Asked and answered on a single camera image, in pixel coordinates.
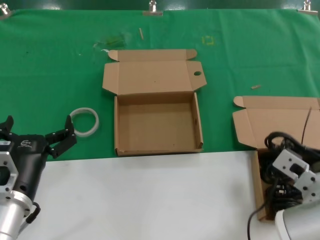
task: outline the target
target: box lid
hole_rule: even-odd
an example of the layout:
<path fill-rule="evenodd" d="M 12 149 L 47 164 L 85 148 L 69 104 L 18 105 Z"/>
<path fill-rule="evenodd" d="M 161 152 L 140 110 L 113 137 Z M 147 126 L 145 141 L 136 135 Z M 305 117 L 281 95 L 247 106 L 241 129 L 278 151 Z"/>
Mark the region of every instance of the box lid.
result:
<path fill-rule="evenodd" d="M 193 92 L 207 84 L 195 49 L 111 50 L 102 87 L 117 95 Z"/>
<path fill-rule="evenodd" d="M 320 149 L 320 100 L 315 97 L 236 96 L 233 113 L 238 141 L 264 149 L 265 138 L 272 132 L 284 132 L 301 141 L 307 115 L 303 144 Z"/>

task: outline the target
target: tape roll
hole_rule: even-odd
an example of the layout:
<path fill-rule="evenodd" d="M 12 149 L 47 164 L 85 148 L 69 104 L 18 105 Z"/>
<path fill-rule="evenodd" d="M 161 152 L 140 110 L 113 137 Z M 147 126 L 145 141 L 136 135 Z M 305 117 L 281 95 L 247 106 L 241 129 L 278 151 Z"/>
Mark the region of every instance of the tape roll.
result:
<path fill-rule="evenodd" d="M 78 137 L 85 138 L 85 137 L 89 137 L 90 135 L 94 134 L 95 131 L 97 131 L 97 129 L 99 127 L 99 117 L 98 117 L 98 114 L 96 113 L 96 111 L 93 110 L 92 108 L 89 108 L 89 107 L 81 107 L 76 110 L 73 110 L 70 113 L 71 119 L 75 115 L 78 115 L 78 114 L 93 114 L 95 117 L 95 123 L 94 123 L 94 126 L 89 131 L 86 131 L 86 132 L 81 132 L 81 131 L 77 131 L 76 129 L 74 129 L 75 135 L 77 135 Z"/>

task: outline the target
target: wooden stick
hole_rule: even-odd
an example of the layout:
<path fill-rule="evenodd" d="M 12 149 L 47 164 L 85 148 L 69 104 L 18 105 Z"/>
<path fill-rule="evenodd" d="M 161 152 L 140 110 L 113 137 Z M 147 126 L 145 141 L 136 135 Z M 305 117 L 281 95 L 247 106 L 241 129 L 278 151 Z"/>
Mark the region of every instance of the wooden stick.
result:
<path fill-rule="evenodd" d="M 142 33 L 142 29 L 141 29 L 141 27 L 139 27 L 139 31 L 140 31 L 141 39 L 143 40 L 143 39 L 144 39 L 144 35 L 143 35 L 143 33 Z"/>
<path fill-rule="evenodd" d="M 258 89 L 260 87 L 261 87 L 261 85 L 255 85 L 255 86 L 252 86 L 251 89 Z"/>

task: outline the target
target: open cardboard box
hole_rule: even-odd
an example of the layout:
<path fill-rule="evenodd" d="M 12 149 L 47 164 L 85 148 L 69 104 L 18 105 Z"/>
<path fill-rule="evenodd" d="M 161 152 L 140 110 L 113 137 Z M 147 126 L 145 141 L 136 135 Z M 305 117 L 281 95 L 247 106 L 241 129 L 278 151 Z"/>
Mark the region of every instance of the open cardboard box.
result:
<path fill-rule="evenodd" d="M 320 149 L 320 99 L 315 97 L 236 96 L 234 104 L 245 108 L 233 113 L 238 141 L 256 148 L 251 162 L 256 208 L 266 200 L 269 187 L 260 178 L 260 163 L 276 158 L 266 149 L 264 140 L 272 132 L 284 132 L 301 140 L 309 109 L 303 144 Z M 274 220 L 275 213 L 264 208 L 257 213 L 260 221 Z"/>
<path fill-rule="evenodd" d="M 114 98 L 118 156 L 197 153 L 203 137 L 198 88 L 207 84 L 194 49 L 111 50 L 102 87 Z"/>

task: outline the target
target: robotic arm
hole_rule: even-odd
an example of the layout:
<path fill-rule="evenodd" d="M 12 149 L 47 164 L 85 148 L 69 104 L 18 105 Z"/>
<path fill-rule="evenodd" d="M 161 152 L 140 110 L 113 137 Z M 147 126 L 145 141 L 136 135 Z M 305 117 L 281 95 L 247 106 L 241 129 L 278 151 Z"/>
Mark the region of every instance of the robotic arm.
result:
<path fill-rule="evenodd" d="M 0 123 L 0 240 L 16 240 L 40 212 L 34 199 L 48 156 L 55 159 L 77 143 L 69 115 L 63 130 L 46 136 L 17 135 L 13 124 L 12 116 Z"/>
<path fill-rule="evenodd" d="M 290 149 L 283 149 L 273 166 L 290 177 L 302 193 L 303 203 L 278 211 L 275 224 L 281 240 L 320 239 L 320 173 Z"/>

